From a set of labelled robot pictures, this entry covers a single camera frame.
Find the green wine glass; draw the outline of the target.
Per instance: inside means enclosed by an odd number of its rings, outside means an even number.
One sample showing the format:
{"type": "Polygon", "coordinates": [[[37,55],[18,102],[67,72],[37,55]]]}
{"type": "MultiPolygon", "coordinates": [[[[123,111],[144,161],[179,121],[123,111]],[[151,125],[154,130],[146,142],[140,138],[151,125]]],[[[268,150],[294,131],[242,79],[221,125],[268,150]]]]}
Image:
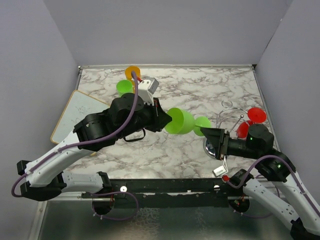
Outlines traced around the green wine glass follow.
{"type": "Polygon", "coordinates": [[[134,92],[132,82],[130,80],[127,80],[127,79],[119,81],[116,84],[116,90],[117,90],[117,93],[118,93],[118,95],[120,97],[122,95],[124,95],[124,94],[133,93],[134,92]]]}
{"type": "Polygon", "coordinates": [[[172,118],[165,127],[165,131],[172,135],[185,135],[194,132],[195,135],[203,137],[201,128],[211,128],[211,121],[205,116],[194,116],[180,108],[174,107],[168,110],[167,114],[172,118]]]}

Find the red plastic wine glass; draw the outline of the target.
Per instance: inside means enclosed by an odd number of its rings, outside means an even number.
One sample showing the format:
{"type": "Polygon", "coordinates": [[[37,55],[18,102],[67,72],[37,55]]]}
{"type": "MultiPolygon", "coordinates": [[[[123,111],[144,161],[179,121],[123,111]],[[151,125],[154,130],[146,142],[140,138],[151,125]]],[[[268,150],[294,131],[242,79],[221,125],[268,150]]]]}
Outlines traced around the red plastic wine glass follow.
{"type": "Polygon", "coordinates": [[[253,124],[262,124],[267,120],[267,114],[258,107],[252,107],[247,111],[249,120],[242,122],[236,130],[237,137],[245,139],[248,135],[249,127],[253,124]]]}

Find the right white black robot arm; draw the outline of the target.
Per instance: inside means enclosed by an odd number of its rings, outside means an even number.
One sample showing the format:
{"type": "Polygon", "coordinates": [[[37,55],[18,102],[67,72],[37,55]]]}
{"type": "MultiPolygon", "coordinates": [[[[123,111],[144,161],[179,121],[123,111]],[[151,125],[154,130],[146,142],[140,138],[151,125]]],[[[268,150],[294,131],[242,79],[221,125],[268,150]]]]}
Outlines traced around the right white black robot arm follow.
{"type": "Polygon", "coordinates": [[[221,128],[201,127],[200,131],[212,145],[215,158],[226,160],[227,156],[254,159],[248,170],[241,169],[232,177],[220,173],[230,191],[243,193],[276,216],[289,230],[294,240],[318,240],[320,238],[320,206],[312,197],[290,159],[276,150],[274,135],[263,124],[252,124],[247,137],[233,139],[221,128]],[[286,198],[282,200],[266,189],[251,175],[256,169],[286,198]]]}

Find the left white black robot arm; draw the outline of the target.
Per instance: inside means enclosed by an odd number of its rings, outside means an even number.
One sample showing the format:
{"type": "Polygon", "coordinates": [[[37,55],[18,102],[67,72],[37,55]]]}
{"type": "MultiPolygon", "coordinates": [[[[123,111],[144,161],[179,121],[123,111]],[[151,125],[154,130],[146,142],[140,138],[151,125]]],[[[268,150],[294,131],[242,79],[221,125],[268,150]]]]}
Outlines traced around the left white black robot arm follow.
{"type": "Polygon", "coordinates": [[[154,98],[151,104],[144,103],[134,93],[115,98],[108,109],[87,115],[62,142],[43,156],[17,163],[18,174],[25,179],[19,187],[20,197],[38,202],[69,192],[106,197],[112,190],[107,173],[75,174],[66,169],[135,132],[161,132],[171,121],[158,98],[154,98]]]}

